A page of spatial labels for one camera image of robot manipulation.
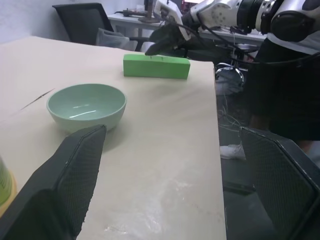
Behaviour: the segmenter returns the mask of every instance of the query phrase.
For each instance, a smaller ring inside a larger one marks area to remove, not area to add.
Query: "green bowl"
[[[100,124],[113,129],[126,104],[126,96],[112,86],[80,84],[57,91],[48,99],[46,108],[61,129],[74,133]]]

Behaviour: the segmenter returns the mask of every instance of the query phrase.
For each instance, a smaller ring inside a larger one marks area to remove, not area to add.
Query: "cable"
[[[162,27],[162,24],[164,24],[164,22],[165,22],[165,20],[162,20],[162,19],[161,19],[161,22],[160,22],[160,24],[159,24],[158,29]]]
[[[202,26],[202,28],[208,30],[212,35],[214,35],[215,37],[217,37],[218,39],[222,40],[223,42],[225,42],[227,45],[236,48],[238,51],[240,51],[242,54],[248,56],[249,58],[253,59],[254,62],[246,62],[247,64],[266,64],[266,65],[288,65],[288,64],[293,64],[293,63],[298,63],[299,65],[302,64],[302,62],[307,62],[307,61],[311,61],[313,59],[315,59],[316,57],[320,56],[320,52],[316,52],[315,54],[309,55],[309,56],[305,56],[305,57],[301,57],[301,58],[297,58],[297,59],[293,59],[293,60],[287,60],[287,61],[277,61],[277,62],[264,62],[261,61],[260,59],[257,59],[256,57],[251,56],[250,54],[248,54],[247,52],[243,51],[241,48],[239,48],[237,45],[233,44],[232,42],[224,39],[222,36],[219,36],[217,33],[215,33],[214,31],[212,31],[209,27],[207,27],[203,21],[201,20],[199,13],[196,14],[200,25]]]
[[[220,30],[221,30],[222,32],[230,33],[230,27],[221,26],[221,27],[220,27]]]
[[[224,91],[224,88],[225,88],[225,82],[222,83],[222,91],[223,91],[223,97],[224,97],[224,103],[222,103],[222,109],[219,109],[217,111],[218,113],[218,121],[221,121],[222,118],[225,120],[225,122],[228,122],[228,124],[221,124],[221,123],[218,123],[218,126],[220,128],[223,128],[223,129],[226,129],[226,130],[229,130],[231,132],[236,132],[238,133],[239,130],[236,130],[234,129],[235,127],[236,128],[240,128],[241,126],[244,126],[245,123],[242,123],[240,121],[238,121],[236,118],[234,118],[233,116],[231,116],[230,114],[228,114],[228,111],[229,111],[229,107],[228,107],[228,100],[226,98],[226,93]]]
[[[229,57],[231,60],[238,62],[238,63],[242,63],[242,64],[250,64],[250,65],[257,65],[257,64],[265,64],[265,65],[273,65],[273,66],[283,66],[283,65],[290,65],[290,64],[297,64],[298,63],[298,67],[301,66],[304,62],[308,62],[308,61],[312,61],[313,59],[317,58],[318,56],[320,56],[320,52],[316,52],[312,55],[309,56],[305,56],[305,57],[301,57],[301,58],[297,58],[297,59],[293,59],[293,60],[286,60],[286,61],[276,61],[276,62],[264,62],[261,61],[259,59],[257,59],[256,57],[251,56],[249,53],[243,51],[241,48],[239,48],[237,45],[229,42],[228,40],[224,39],[222,36],[219,36],[217,33],[215,33],[214,31],[212,31],[210,28],[208,28],[205,24],[203,24],[203,22],[201,21],[201,19],[198,17],[199,22],[202,26],[202,28],[208,30],[212,35],[214,35],[215,37],[221,39],[223,42],[225,42],[227,45],[237,49],[238,51],[240,51],[241,53],[243,53],[244,55],[248,56],[249,58],[253,59],[253,62],[249,62],[249,61],[243,61],[234,57]],[[193,30],[192,28],[176,23],[175,21],[171,21],[167,18],[162,19],[163,21],[169,22],[170,24],[176,25],[177,27],[181,27],[184,28],[186,30],[188,30],[190,33],[192,33],[200,42],[200,44],[205,47],[206,49],[212,51],[210,46],[207,46],[207,44],[204,42],[203,38],[199,35],[199,33],[196,30]]]
[[[233,32],[232,35],[233,35],[233,44],[235,45],[235,44],[236,44],[236,36],[235,36],[235,33]],[[233,58],[235,57],[235,52],[236,52],[236,49],[233,48],[233,52],[232,52],[232,57],[233,57]]]

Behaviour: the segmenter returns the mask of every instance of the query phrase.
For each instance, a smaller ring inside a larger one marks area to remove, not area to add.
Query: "green rectangular block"
[[[186,58],[139,54],[126,54],[123,57],[125,77],[187,79],[189,70],[190,62]]]

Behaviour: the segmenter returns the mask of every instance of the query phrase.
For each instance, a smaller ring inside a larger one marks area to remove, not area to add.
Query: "scratch on table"
[[[33,100],[32,102],[30,102],[28,105],[24,106],[23,108],[21,108],[20,110],[10,114],[8,117],[6,117],[5,119],[0,120],[0,126],[2,126],[2,124],[7,121],[8,119],[14,117],[15,115],[17,115],[18,113],[21,112],[21,110],[25,109],[26,107],[30,106],[31,104],[33,104],[34,102],[38,101],[39,99],[43,98],[45,95],[47,95],[48,93],[50,93],[53,89],[51,89],[50,91],[45,92],[44,94],[40,95],[39,97],[37,97],[35,100]]]
[[[50,92],[53,91],[53,90],[54,90],[54,88],[51,89],[50,91],[47,91],[47,92],[45,92],[44,94],[40,95],[40,96],[37,97],[35,100],[33,100],[32,102],[30,102],[29,104],[27,104],[27,105],[25,105],[23,108],[21,108],[20,111],[23,110],[23,109],[25,109],[26,107],[30,106],[30,105],[33,104],[34,102],[38,101],[39,99],[43,98],[45,95],[47,95],[48,93],[50,93]]]

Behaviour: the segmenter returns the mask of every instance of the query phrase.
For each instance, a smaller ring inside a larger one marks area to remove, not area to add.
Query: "desk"
[[[18,189],[66,137],[46,109],[49,95],[108,84],[127,106],[107,134],[78,240],[225,240],[213,64],[191,61],[188,80],[124,77],[126,53],[38,37],[0,45],[0,100],[8,106],[0,154]]]
[[[146,30],[156,30],[159,28],[160,23],[144,23],[138,20],[138,17],[131,17],[131,16],[123,16],[121,13],[116,13],[108,16],[108,19],[115,30],[117,26],[125,27],[128,29],[139,29],[139,36],[142,36],[142,29]],[[221,37],[224,37],[226,40],[230,42],[234,42],[234,36],[230,32],[226,31],[214,31]],[[200,33],[200,36],[205,39],[213,39],[217,40],[218,38],[212,35],[208,31],[204,31]],[[238,44],[250,44],[260,46],[262,42],[266,39],[266,35],[257,35],[257,34],[248,34],[248,35],[241,35],[235,34],[236,42]]]

